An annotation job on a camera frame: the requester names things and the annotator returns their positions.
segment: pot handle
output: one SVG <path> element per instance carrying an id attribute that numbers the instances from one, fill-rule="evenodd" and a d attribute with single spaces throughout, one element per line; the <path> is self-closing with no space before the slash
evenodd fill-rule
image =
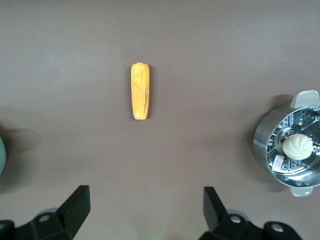
<path id="1" fill-rule="evenodd" d="M 290 108 L 320 105 L 319 93 L 316 90 L 305 90 L 297 93 L 291 102 Z"/>
<path id="2" fill-rule="evenodd" d="M 289 187 L 291 189 L 291 193 L 295 197 L 306 197 L 312 193 L 313 187 Z"/>

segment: screw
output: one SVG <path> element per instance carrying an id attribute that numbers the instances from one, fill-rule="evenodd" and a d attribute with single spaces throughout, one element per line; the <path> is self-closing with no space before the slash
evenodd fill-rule
<path id="1" fill-rule="evenodd" d="M 42 217 L 39 218 L 39 222 L 45 222 L 49 219 L 50 217 L 48 215 L 44 215 Z"/>
<path id="2" fill-rule="evenodd" d="M 281 225 L 277 224 L 277 223 L 273 223 L 271 225 L 271 228 L 273 230 L 275 230 L 276 232 L 278 232 L 278 233 L 283 233 L 283 231 L 284 231 L 284 228 Z"/>
<path id="3" fill-rule="evenodd" d="M 235 224 L 241 223 L 240 217 L 238 217 L 238 216 L 236 216 L 236 215 L 232 215 L 230 219 L 231 219 L 231 221 L 234 222 Z"/>

